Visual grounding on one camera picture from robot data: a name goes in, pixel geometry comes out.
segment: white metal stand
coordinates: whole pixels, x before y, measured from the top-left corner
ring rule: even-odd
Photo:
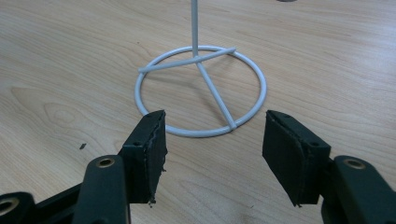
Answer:
[[[221,47],[216,47],[216,46],[198,46],[198,0],[191,0],[191,27],[192,27],[192,46],[191,47],[184,47],[180,49],[174,49],[169,52],[166,52],[163,55],[160,55],[150,63],[146,67],[141,67],[138,69],[139,76],[137,78],[137,81],[134,86],[134,98],[136,101],[137,108],[140,110],[140,112],[143,115],[146,115],[148,113],[147,109],[144,107],[141,96],[140,96],[140,89],[141,85],[143,82],[144,77],[148,72],[155,71],[155,70],[160,70],[160,69],[165,69],[165,68],[171,68],[171,67],[177,67],[177,66],[182,66],[182,65],[187,65],[191,63],[195,63],[197,65],[198,70],[201,72],[201,75],[203,76],[208,88],[210,89],[211,93],[215,97],[215,100],[217,104],[219,105],[219,108],[223,114],[223,116],[226,118],[228,122],[228,126],[224,126],[218,129],[213,129],[213,130],[186,130],[186,129],[179,129],[176,127],[172,127],[170,125],[166,125],[166,131],[169,133],[173,133],[176,135],[181,135],[181,136],[187,136],[187,137],[210,137],[210,136],[216,136],[216,135],[221,135],[228,133],[240,125],[244,124],[247,122],[249,119],[251,119],[262,107],[262,104],[265,99],[265,94],[266,94],[266,81],[264,74],[260,70],[260,68],[253,62],[251,61],[248,57],[246,57],[243,54],[240,54],[236,52],[236,48],[229,48],[229,49],[224,49]],[[213,53],[206,54],[204,56],[200,56],[198,54],[199,50],[208,50],[208,51],[213,51]],[[172,57],[174,55],[177,55],[179,53],[183,52],[188,52],[192,51],[192,58],[187,59],[187,60],[180,60],[176,62],[170,62],[170,63],[160,63],[162,60]],[[216,57],[219,57],[221,55],[229,54],[234,56],[235,58],[243,61],[247,65],[249,65],[253,71],[256,73],[257,77],[259,78],[260,81],[260,95],[258,100],[256,101],[256,104],[240,119],[233,120],[233,117],[230,114],[230,111],[228,110],[226,104],[222,101],[219,92],[216,90],[215,85],[213,84],[212,80],[210,79],[209,74],[206,72],[204,66],[202,65],[203,61],[213,59]]]

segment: white wire ring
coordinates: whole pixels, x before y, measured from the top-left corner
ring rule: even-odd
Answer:
[[[216,47],[216,46],[198,46],[198,50],[218,51],[218,50],[223,50],[223,49],[225,49],[225,48]],[[179,53],[188,52],[188,51],[192,51],[192,47],[183,47],[180,49],[173,49],[171,51],[166,52],[165,54],[158,56],[154,60],[152,60],[150,63],[148,63],[147,67],[158,64],[166,58],[172,57]],[[244,124],[245,122],[247,122],[248,120],[250,120],[251,118],[253,118],[253,116],[257,112],[259,112],[259,110],[262,107],[262,104],[264,103],[264,100],[265,100],[265,95],[267,93],[267,84],[265,81],[265,76],[262,73],[262,71],[260,70],[259,66],[257,66],[257,64],[255,64],[253,61],[251,61],[247,56],[245,56],[241,53],[238,53],[236,51],[234,53],[231,53],[230,55],[232,55],[235,58],[239,59],[240,61],[246,63],[253,69],[253,71],[256,73],[257,77],[259,78],[260,87],[261,87],[260,95],[259,95],[258,100],[256,101],[256,104],[253,107],[251,107],[251,109],[246,113],[246,115],[242,116],[240,119],[237,119],[235,121],[236,127],[239,127],[242,124]],[[140,73],[139,76],[137,77],[137,81],[134,85],[135,102],[136,102],[137,108],[139,109],[140,113],[142,113],[143,115],[147,115],[149,113],[147,111],[147,109],[145,108],[145,106],[143,105],[142,98],[140,95],[142,82],[143,82],[143,79],[145,78],[146,74],[147,73]],[[187,129],[176,128],[176,127],[173,127],[170,125],[166,125],[165,127],[166,127],[167,132],[176,134],[179,136],[185,136],[185,137],[212,137],[212,136],[218,136],[218,135],[222,135],[225,133],[229,133],[230,131],[233,130],[230,126],[224,126],[224,127],[218,128],[218,129],[211,129],[211,130],[187,130]]]

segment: small dark speck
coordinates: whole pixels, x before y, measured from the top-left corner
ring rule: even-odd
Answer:
[[[84,149],[84,147],[87,146],[86,143],[82,144],[81,147],[79,148],[80,150]]]

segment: table top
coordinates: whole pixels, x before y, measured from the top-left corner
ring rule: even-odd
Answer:
[[[142,118],[138,67],[191,44],[190,10],[177,0],[0,0],[0,194],[41,202],[116,154]],[[157,203],[133,204],[133,223],[320,223],[320,205],[293,207],[262,157],[267,109],[294,116],[332,158],[369,161],[396,189],[395,1],[199,1],[199,16],[199,43],[247,55],[267,97],[231,133],[168,134]],[[231,56],[204,66],[243,116],[260,90],[251,69]],[[173,126],[227,124],[195,65],[149,73],[142,98]]]

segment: wood grain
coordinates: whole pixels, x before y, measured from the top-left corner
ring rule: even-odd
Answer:
[[[320,223],[320,206],[292,207],[261,156],[267,109],[293,115],[332,157],[369,161],[396,189],[396,2],[217,0],[199,10],[200,43],[255,61],[267,98],[232,133],[168,134],[157,204],[132,205],[134,223]],[[0,194],[40,202],[117,153],[141,118],[137,68],[190,45],[190,25],[187,0],[0,0]],[[259,94],[252,71],[233,57],[205,67],[234,118],[245,114]],[[194,66],[150,73],[142,95],[168,124],[226,124]]]

